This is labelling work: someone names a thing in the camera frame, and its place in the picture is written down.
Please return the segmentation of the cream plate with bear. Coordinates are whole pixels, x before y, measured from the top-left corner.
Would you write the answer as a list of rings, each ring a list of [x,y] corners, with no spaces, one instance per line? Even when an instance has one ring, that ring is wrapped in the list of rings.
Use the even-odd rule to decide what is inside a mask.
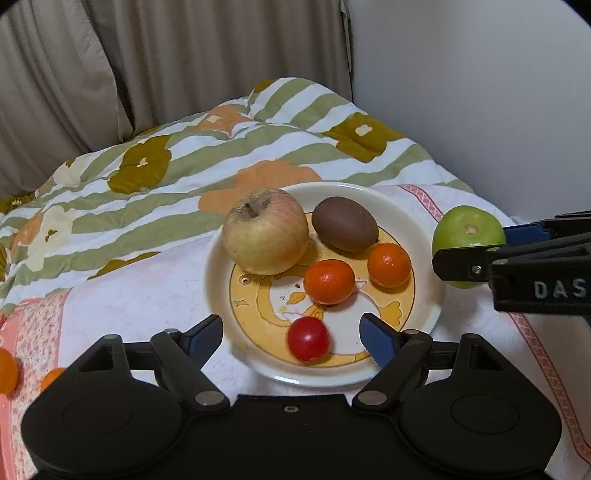
[[[216,233],[204,269],[207,307],[223,321],[229,353],[264,377],[321,388],[366,381],[377,364],[361,340],[363,314],[424,332],[441,315],[445,287],[431,267],[437,208],[412,185],[320,182],[288,192],[308,221],[304,256],[280,273],[249,273]]]

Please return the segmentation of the large orange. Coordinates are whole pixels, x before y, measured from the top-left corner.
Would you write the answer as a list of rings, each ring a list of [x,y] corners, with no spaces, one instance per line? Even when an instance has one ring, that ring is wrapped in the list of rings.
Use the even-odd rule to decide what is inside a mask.
[[[19,366],[12,354],[0,349],[0,393],[10,395],[17,387],[19,380]]]
[[[40,391],[43,392],[46,390],[57,378],[63,374],[64,371],[65,368],[63,367],[57,367],[50,370],[41,380]]]

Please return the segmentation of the brown kiwi fruit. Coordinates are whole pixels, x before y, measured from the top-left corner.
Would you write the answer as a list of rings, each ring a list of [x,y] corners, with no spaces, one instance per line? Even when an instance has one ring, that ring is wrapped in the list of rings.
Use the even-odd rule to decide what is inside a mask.
[[[363,205],[339,196],[318,203],[311,224],[322,243],[345,252],[362,252],[380,235],[376,219]]]

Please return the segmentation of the green apple back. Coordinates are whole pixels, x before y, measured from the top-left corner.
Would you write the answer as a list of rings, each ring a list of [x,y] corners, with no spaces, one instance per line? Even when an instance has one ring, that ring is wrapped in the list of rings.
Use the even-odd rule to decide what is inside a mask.
[[[441,249],[503,245],[506,235],[501,223],[489,212],[461,205],[449,210],[437,225],[432,254]]]

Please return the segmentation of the beige curtain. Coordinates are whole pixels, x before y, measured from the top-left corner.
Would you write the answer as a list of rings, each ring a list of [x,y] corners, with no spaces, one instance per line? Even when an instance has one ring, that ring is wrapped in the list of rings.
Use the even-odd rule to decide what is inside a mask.
[[[5,1],[1,192],[266,79],[349,97],[351,50],[342,1]]]

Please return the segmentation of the floral striped quilt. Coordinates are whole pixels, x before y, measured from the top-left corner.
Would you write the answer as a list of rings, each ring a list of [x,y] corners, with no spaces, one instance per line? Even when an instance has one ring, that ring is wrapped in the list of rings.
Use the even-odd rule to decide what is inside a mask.
[[[214,231],[253,190],[312,181],[462,188],[329,88],[283,77],[60,165],[1,204],[1,313]]]

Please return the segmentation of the large yellow-red apple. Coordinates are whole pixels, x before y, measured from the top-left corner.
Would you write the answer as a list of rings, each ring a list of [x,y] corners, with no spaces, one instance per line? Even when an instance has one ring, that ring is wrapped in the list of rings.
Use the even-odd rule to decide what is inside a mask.
[[[247,273],[274,275],[297,264],[308,249],[308,220],[286,191],[257,190],[239,200],[225,217],[221,240],[226,253]]]

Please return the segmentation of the pink floral towel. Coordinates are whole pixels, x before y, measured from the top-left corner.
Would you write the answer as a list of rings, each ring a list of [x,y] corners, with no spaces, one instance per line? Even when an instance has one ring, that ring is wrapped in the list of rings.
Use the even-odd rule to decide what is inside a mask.
[[[34,466],[20,437],[22,414],[42,378],[74,361],[98,338],[145,341],[185,330],[206,315],[200,238],[45,298],[23,301],[1,323],[1,343],[21,363],[24,384],[1,401],[1,475],[27,479]],[[560,409],[563,435],[548,467],[555,479],[590,475],[590,328],[579,317],[505,314],[490,291],[450,288],[434,329],[438,340],[483,335]]]

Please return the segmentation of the small mandarin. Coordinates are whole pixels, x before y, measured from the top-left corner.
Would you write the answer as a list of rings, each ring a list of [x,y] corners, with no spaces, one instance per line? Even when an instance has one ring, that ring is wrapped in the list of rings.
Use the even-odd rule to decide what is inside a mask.
[[[394,289],[411,277],[412,262],[407,251],[397,243],[381,243],[368,258],[370,279],[380,287]]]
[[[304,274],[304,291],[315,303],[338,305],[356,291],[356,275],[339,259],[315,262]]]

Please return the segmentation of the red cherry tomato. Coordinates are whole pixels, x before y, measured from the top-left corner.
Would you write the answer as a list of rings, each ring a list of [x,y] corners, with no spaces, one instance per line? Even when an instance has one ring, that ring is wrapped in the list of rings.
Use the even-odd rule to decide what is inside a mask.
[[[318,318],[298,318],[287,330],[287,348],[298,361],[307,363],[325,357],[329,346],[329,330]]]

